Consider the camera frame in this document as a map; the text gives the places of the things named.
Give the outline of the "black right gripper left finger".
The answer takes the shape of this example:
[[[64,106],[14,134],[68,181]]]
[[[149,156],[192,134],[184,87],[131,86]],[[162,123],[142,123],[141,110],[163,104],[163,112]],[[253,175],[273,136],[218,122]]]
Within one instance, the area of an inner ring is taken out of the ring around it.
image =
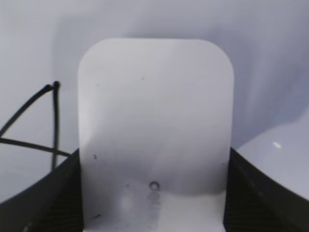
[[[2,232],[81,232],[83,229],[78,150],[37,183],[0,204]]]

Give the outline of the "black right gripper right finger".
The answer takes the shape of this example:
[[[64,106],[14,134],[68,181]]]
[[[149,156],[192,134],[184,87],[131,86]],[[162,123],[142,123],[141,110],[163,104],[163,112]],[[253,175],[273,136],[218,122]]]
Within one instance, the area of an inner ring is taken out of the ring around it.
[[[307,232],[309,202],[269,178],[232,148],[223,225],[227,232]]]

